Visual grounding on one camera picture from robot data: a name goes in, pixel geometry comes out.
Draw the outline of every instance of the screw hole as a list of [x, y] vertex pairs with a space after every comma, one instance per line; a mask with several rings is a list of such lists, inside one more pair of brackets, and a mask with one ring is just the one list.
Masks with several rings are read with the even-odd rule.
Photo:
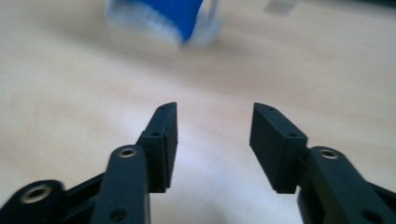
[[28, 189], [21, 197], [22, 203], [36, 203], [50, 195], [51, 187], [48, 185], [38, 185]]
[[110, 213], [110, 220], [113, 222], [121, 222], [127, 216], [128, 216], [128, 211], [125, 208], [117, 208]]
[[373, 223], [383, 223], [384, 222], [384, 220], [382, 219], [382, 217], [379, 214], [377, 214], [375, 212], [372, 212], [372, 211], [369, 211], [369, 210], [362, 211], [361, 215], [366, 220], [371, 221]]
[[125, 148], [124, 150], [122, 150], [119, 153], [119, 156], [123, 157], [123, 158], [128, 158], [128, 157], [132, 157], [132, 156], [136, 155], [136, 153], [137, 153], [137, 150], [134, 148]]
[[321, 155], [322, 157], [324, 157], [324, 158], [327, 158], [327, 159], [332, 159], [332, 160], [338, 159], [337, 154], [335, 154], [334, 152], [332, 152], [332, 151], [330, 151], [330, 150], [328, 150], [328, 149], [322, 149], [322, 150], [320, 151], [320, 155]]

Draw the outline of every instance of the light wood surface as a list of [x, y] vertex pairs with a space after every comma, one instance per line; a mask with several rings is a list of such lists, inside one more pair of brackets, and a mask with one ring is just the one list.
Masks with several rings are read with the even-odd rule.
[[109, 27], [104, 4], [1, 1], [1, 204], [37, 180], [102, 173], [174, 101], [173, 186], [152, 195], [152, 223], [302, 223], [248, 146], [254, 102], [396, 191], [394, 9], [309, 1], [279, 17], [222, 1], [217, 44], [180, 49]]

